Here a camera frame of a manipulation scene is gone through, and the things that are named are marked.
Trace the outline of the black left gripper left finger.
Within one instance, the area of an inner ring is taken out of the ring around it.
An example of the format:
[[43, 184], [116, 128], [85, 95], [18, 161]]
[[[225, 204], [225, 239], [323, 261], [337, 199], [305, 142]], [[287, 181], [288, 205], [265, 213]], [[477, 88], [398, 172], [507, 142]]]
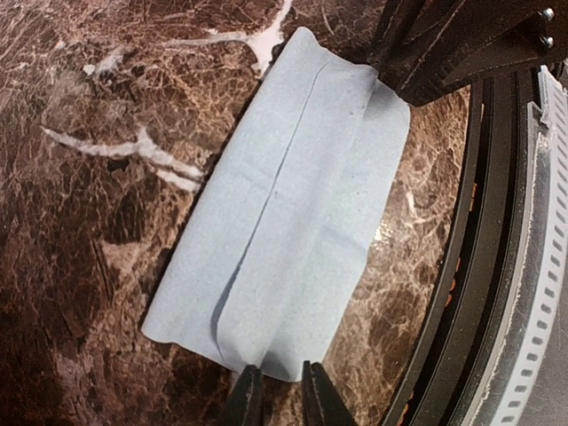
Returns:
[[263, 424], [263, 374], [247, 365], [241, 372], [222, 410], [222, 424], [259, 426]]

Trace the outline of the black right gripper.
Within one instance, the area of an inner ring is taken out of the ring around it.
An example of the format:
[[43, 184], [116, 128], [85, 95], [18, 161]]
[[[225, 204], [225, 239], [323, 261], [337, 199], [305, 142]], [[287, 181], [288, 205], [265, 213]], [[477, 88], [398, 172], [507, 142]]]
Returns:
[[565, 0], [388, 1], [368, 54], [380, 81], [415, 107], [566, 58]]

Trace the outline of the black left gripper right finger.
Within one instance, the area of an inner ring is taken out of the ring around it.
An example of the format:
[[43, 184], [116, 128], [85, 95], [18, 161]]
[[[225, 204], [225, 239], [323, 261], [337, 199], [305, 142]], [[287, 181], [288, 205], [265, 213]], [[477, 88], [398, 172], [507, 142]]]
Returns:
[[306, 360], [302, 371], [303, 425], [356, 426], [325, 368]]

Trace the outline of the blue cleaning cloth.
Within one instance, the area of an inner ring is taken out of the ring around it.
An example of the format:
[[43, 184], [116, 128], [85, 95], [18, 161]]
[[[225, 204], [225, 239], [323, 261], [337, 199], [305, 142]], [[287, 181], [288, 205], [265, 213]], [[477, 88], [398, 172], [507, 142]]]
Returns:
[[193, 209], [142, 333], [298, 381], [364, 272], [409, 123], [372, 67], [297, 29]]

